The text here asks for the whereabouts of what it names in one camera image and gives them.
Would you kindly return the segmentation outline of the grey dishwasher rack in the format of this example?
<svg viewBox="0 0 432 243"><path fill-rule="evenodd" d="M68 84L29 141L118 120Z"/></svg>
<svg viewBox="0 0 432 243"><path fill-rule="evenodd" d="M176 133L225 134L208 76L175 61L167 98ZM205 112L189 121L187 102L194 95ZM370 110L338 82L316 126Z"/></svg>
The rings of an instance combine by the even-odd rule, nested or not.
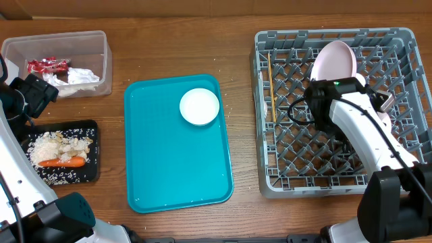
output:
<svg viewBox="0 0 432 243"><path fill-rule="evenodd" d="M367 174L354 149L315 129L300 102L321 49L345 42L356 71L396 99L391 131L421 163L431 162L431 91L414 32L408 28L266 30L256 33L251 78L256 109L259 188L267 198L361 194ZM276 123L272 121L267 54L271 52ZM263 73L263 85L259 72ZM268 115L264 120L263 101Z"/></svg>

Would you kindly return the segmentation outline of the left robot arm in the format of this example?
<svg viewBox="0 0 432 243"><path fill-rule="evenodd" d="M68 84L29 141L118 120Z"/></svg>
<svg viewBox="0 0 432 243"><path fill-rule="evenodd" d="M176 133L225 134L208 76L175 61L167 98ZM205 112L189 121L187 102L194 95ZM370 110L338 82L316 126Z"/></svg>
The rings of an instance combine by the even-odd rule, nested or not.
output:
<svg viewBox="0 0 432 243"><path fill-rule="evenodd" d="M86 199L73 192L61 198L31 166L19 138L58 90L36 76L6 84L1 62L1 241L141 242L125 225L97 219Z"/></svg>

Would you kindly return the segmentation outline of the wooden chopstick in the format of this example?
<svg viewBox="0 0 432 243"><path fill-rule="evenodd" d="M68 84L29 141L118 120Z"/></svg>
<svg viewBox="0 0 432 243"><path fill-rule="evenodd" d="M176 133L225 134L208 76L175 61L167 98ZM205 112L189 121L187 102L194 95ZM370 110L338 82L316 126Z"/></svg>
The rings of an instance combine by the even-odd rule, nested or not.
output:
<svg viewBox="0 0 432 243"><path fill-rule="evenodd" d="M276 118L275 97L274 97L274 89L273 89L273 73L272 73L271 52L270 51L267 54L267 69L268 69L270 95L271 95L272 121L273 121L273 123L276 123L277 118Z"/></svg>

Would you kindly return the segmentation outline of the white bowl with scraps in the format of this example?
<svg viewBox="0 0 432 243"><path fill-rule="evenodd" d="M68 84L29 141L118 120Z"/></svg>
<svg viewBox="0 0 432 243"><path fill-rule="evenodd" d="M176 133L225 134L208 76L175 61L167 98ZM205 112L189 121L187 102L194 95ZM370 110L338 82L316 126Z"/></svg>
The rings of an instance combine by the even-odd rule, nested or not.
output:
<svg viewBox="0 0 432 243"><path fill-rule="evenodd" d="M189 90L180 100L182 117L195 126L211 123L218 116L219 109L219 99L205 88Z"/></svg>

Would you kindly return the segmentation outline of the white plastic fork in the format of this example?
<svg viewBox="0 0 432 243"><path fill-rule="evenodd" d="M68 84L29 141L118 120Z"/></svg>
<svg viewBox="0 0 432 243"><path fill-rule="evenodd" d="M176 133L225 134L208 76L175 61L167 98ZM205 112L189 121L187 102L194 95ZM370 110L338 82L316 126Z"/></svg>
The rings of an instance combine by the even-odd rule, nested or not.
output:
<svg viewBox="0 0 432 243"><path fill-rule="evenodd" d="M261 84L263 85L264 79L263 79L262 71L259 72L259 79L261 81ZM267 106L267 103L265 101L265 98L263 101L263 113L264 113L264 120L265 120L267 118L267 115L268 115L268 106Z"/></svg>

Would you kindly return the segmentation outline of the white paper cup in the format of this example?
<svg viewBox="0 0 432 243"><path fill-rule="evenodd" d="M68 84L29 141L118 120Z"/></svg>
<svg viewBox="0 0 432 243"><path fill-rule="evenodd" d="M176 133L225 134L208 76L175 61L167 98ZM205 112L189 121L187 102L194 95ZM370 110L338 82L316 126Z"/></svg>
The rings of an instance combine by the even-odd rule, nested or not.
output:
<svg viewBox="0 0 432 243"><path fill-rule="evenodd" d="M356 73L355 78L361 83L362 86L366 85L365 77L362 74Z"/></svg>

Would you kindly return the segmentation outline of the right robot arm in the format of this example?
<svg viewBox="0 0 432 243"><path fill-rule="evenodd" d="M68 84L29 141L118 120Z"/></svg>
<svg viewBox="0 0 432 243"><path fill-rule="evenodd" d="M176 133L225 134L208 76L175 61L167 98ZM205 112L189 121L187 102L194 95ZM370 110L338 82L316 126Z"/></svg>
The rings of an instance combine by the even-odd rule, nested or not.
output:
<svg viewBox="0 0 432 243"><path fill-rule="evenodd" d="M313 81L304 98L319 130L352 145L367 171L357 216L324 227L326 242L393 242L431 235L431 165L422 164L386 129L382 94L356 78Z"/></svg>

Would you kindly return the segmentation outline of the white tissue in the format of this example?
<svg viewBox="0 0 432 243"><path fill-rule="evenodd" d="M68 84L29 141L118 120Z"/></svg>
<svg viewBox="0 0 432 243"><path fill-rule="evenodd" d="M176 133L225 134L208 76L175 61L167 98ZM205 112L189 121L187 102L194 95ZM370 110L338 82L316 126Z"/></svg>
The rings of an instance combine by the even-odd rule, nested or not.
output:
<svg viewBox="0 0 432 243"><path fill-rule="evenodd" d="M43 74L43 80L54 86L58 91L58 97L70 97L80 90L95 91L93 83L100 81L100 78L89 69L70 67L67 71L67 80L63 81L57 74Z"/></svg>

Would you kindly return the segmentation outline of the orange carrot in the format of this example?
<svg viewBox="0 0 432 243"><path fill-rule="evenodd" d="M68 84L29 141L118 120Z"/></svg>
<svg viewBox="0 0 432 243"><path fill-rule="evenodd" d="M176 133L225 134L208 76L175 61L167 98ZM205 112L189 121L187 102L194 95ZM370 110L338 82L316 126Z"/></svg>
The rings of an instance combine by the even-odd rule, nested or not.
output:
<svg viewBox="0 0 432 243"><path fill-rule="evenodd" d="M60 158L41 161L38 163L41 167L82 167L86 163L83 157L70 157L62 160Z"/></svg>

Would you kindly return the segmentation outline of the large pink plate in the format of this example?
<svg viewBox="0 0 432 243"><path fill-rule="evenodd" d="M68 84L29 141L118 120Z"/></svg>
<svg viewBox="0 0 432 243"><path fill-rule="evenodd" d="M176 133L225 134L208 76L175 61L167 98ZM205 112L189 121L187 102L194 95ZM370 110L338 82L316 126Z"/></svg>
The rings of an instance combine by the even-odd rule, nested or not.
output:
<svg viewBox="0 0 432 243"><path fill-rule="evenodd" d="M318 54L310 73L310 79L338 80L355 77L356 59L352 49L344 42L335 40Z"/></svg>

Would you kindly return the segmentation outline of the red snack wrapper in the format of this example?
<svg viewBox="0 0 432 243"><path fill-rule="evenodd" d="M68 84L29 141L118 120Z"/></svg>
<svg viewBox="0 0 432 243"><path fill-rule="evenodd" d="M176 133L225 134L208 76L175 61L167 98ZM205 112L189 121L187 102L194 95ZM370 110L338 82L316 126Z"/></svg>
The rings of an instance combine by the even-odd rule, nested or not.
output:
<svg viewBox="0 0 432 243"><path fill-rule="evenodd" d="M41 60L34 59L27 64L27 70L31 74L57 74L69 70L70 59L57 59L56 57L47 57Z"/></svg>

